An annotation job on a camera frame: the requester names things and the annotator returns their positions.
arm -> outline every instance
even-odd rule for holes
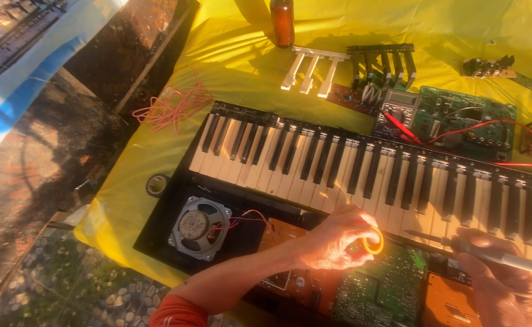
[[[369,253],[352,256],[345,248],[356,239],[379,241],[370,224],[375,219],[356,205],[348,205],[296,240],[249,256],[241,256],[195,274],[169,294],[219,314],[233,309],[262,279],[291,269],[346,269],[373,260]]]
[[[477,229],[459,228],[457,232],[476,246],[523,256],[508,240]],[[532,327],[532,272],[481,261],[468,253],[457,253],[456,258],[472,277],[474,301],[483,327]]]

black electrical tape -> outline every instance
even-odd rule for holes
[[[162,187],[160,189],[156,189],[155,184],[157,184],[158,181],[160,180],[163,181]],[[152,197],[160,198],[161,194],[163,194],[163,191],[167,187],[168,183],[169,183],[169,178],[166,175],[155,174],[149,177],[149,180],[147,181],[147,185],[145,185],[145,190],[147,191],[148,195]]]

black key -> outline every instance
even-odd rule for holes
[[[416,175],[417,175],[417,155],[412,154],[410,158],[410,166],[407,169],[406,185],[403,189],[403,197],[401,198],[401,209],[409,210],[411,208],[411,199],[413,198]]]
[[[526,245],[532,245],[532,190],[527,190],[525,212],[524,212],[524,232],[523,242]]]
[[[308,173],[310,173],[310,167],[313,165],[314,152],[317,150],[318,139],[321,137],[320,131],[315,131],[313,139],[310,141],[308,146],[308,152],[306,153],[306,158],[304,159],[304,166],[302,168],[302,173],[300,174],[300,179],[307,180]]]
[[[330,187],[331,189],[335,187],[335,180],[337,179],[337,173],[339,172],[339,166],[341,165],[341,159],[343,158],[344,144],[346,140],[347,139],[344,136],[339,139],[337,151],[335,152],[335,158],[333,158],[331,170],[329,171],[327,187]]]
[[[430,159],[426,159],[424,165],[424,175],[421,178],[420,197],[417,201],[416,209],[416,211],[422,215],[425,215],[425,211],[428,209],[430,191],[432,189],[432,177],[434,174],[434,166],[432,166],[432,161]]]
[[[472,170],[466,170],[466,186],[464,187],[464,203],[462,204],[462,214],[460,225],[469,227],[474,216],[474,199],[476,193],[476,177]]]
[[[329,158],[329,152],[331,150],[331,145],[333,143],[333,135],[330,133],[327,134],[325,138],[325,143],[322,145],[321,156],[318,159],[317,170],[314,171],[313,182],[315,184],[320,184],[322,180],[322,174],[325,172],[325,166],[327,165],[327,160]]]
[[[395,84],[393,88],[398,87],[403,80],[403,64],[401,63],[401,55],[399,52],[393,52],[393,66],[395,67]]]
[[[450,164],[448,167],[448,178],[446,182],[446,191],[444,192],[444,205],[442,207],[442,220],[450,222],[454,215],[454,203],[456,202],[456,186],[458,185],[458,172],[456,165]]]
[[[506,212],[505,238],[514,240],[518,236],[520,222],[520,189],[515,185],[509,186],[509,207]]]
[[[292,160],[294,160],[294,153],[296,152],[296,143],[299,141],[300,133],[302,133],[302,128],[299,127],[294,131],[292,135],[291,147],[288,149],[288,154],[284,160],[284,166],[282,167],[282,174],[288,175],[288,171],[291,169]]]
[[[492,182],[490,190],[490,208],[488,209],[487,230],[495,235],[500,229],[500,212],[502,210],[502,183]]]
[[[230,160],[236,159],[236,156],[238,155],[238,150],[240,149],[241,138],[244,136],[244,132],[246,131],[246,126],[248,126],[247,122],[241,122],[240,128],[238,129],[238,133],[236,134],[236,138],[233,139],[232,151],[230,152]]]
[[[407,68],[406,88],[410,88],[413,82],[415,81],[415,75],[417,74],[417,71],[415,70],[415,63],[413,62],[411,51],[407,50],[406,52],[404,52],[403,58],[406,61],[406,68]]]
[[[354,90],[357,90],[359,87],[359,54],[357,51],[354,51],[351,55],[351,58],[353,58],[353,86],[352,88]]]
[[[264,143],[266,143],[266,138],[268,137],[268,130],[270,130],[270,127],[268,126],[264,126],[262,129],[262,134],[258,140],[258,146],[256,147],[256,152],[254,152],[254,158],[252,159],[252,165],[257,165],[258,160],[260,160],[260,155],[264,149]]]
[[[278,159],[280,159],[280,154],[282,153],[282,146],[284,145],[284,140],[288,134],[289,125],[286,124],[283,130],[280,131],[278,135],[278,140],[276,141],[276,146],[274,147],[274,153],[272,153],[272,159],[270,159],[269,169],[274,171],[276,170],[276,165],[278,164]]]
[[[214,116],[211,120],[210,127],[207,129],[207,134],[201,145],[201,151],[207,153],[210,151],[211,141],[214,138],[215,128],[218,126],[219,116]]]
[[[387,55],[387,52],[381,52],[381,63],[383,64],[384,79],[382,88],[386,88],[391,81],[391,65],[389,64],[389,56]]]
[[[250,128],[250,133],[248,133],[248,140],[246,140],[244,150],[241,152],[240,162],[244,165],[246,164],[246,162],[248,162],[248,156],[250,156],[252,145],[254,145],[254,137],[256,136],[256,131],[258,131],[258,125],[253,124]]]
[[[357,147],[357,155],[355,156],[355,162],[353,162],[353,170],[349,177],[349,186],[347,187],[347,193],[355,194],[357,190],[357,183],[359,182],[359,175],[361,174],[361,166],[363,165],[363,158],[367,149],[367,143],[360,141]]]
[[[399,175],[401,175],[402,163],[403,154],[401,152],[395,153],[393,169],[391,169],[391,176],[389,177],[389,186],[387,187],[387,195],[385,197],[386,205],[393,205],[393,203],[395,202],[395,194],[397,193],[397,185],[399,184]]]
[[[373,185],[375,184],[375,177],[377,176],[377,167],[379,167],[379,160],[381,159],[381,147],[375,145],[373,148],[373,157],[371,157],[371,165],[369,166],[369,172],[367,173],[367,181],[365,182],[365,188],[363,189],[363,197],[371,198],[373,194]]]
[[[365,81],[367,84],[373,80],[373,57],[370,53],[365,53]]]
[[[214,155],[219,155],[219,152],[222,150],[222,145],[224,144],[224,138],[226,137],[226,132],[228,131],[228,125],[232,119],[226,118],[224,121],[224,124],[222,125],[222,129],[219,130],[218,138],[215,141],[214,145]]]

forearm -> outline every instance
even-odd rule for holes
[[[240,256],[193,275],[169,293],[196,304],[209,314],[233,309],[262,279],[296,269],[295,240],[249,256]]]

solder wire spool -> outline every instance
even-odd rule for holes
[[[168,182],[169,178],[166,175],[155,174],[149,177],[147,185],[145,186],[145,190],[147,191],[147,194],[152,197],[161,197],[161,194],[167,187]]]
[[[383,245],[384,245],[383,234],[381,234],[381,231],[379,230],[379,228],[373,225],[371,226],[371,228],[373,228],[373,230],[376,231],[377,234],[379,234],[379,243],[373,243],[371,241],[368,241],[366,237],[361,239],[361,243],[363,244],[363,247],[365,248],[367,252],[373,255],[376,255],[376,254],[381,253],[381,251],[383,251]]]

